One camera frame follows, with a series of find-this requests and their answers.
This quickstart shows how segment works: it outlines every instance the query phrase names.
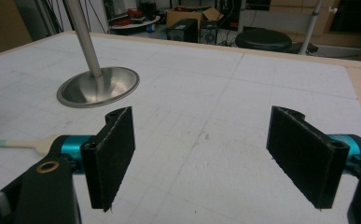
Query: table surface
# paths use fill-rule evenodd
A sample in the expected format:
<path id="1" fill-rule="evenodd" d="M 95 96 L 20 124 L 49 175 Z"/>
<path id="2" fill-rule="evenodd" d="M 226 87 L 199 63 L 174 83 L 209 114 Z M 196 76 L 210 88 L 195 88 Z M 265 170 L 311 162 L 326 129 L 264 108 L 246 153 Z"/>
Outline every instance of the table surface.
<path id="1" fill-rule="evenodd" d="M 272 105 L 298 110 L 324 133 L 361 136 L 361 62 L 129 36 L 92 35 L 101 67 L 136 71 L 126 98 L 88 109 L 56 99 L 88 70 L 64 33 L 0 54 L 0 139 L 97 134 L 104 115 L 132 106 L 136 150 L 112 212 L 84 223 L 346 223 L 357 180 L 343 175 L 332 209 L 313 208 L 265 148 Z M 0 148 L 0 188 L 41 157 Z"/>

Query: stool seat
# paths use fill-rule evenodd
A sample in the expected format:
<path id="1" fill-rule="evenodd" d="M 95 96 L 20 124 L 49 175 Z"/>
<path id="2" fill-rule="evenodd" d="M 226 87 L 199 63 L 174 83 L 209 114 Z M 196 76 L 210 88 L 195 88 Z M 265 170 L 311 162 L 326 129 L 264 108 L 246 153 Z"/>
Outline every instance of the stool seat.
<path id="1" fill-rule="evenodd" d="M 277 31 L 253 29 L 238 34 L 235 43 L 242 49 L 282 52 L 291 47 L 292 41 L 290 37 Z"/>

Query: floor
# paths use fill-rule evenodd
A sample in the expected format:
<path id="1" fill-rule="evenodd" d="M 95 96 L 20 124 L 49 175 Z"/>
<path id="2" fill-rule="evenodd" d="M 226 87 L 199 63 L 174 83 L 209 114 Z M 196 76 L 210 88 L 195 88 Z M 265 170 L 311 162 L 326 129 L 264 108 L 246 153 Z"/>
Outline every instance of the floor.
<path id="1" fill-rule="evenodd" d="M 159 24 L 155 26 L 155 32 L 153 33 L 139 30 L 137 33 L 130 33 L 130 35 L 155 39 L 167 39 L 166 26 Z M 217 45 L 238 48 L 234 43 L 236 35 L 236 31 L 220 29 L 217 35 Z M 311 54 L 315 57 L 339 58 L 358 61 L 360 55 L 360 49 L 356 48 L 343 48 L 325 45 L 316 45 L 316 47 L 318 47 L 318 50 Z"/>

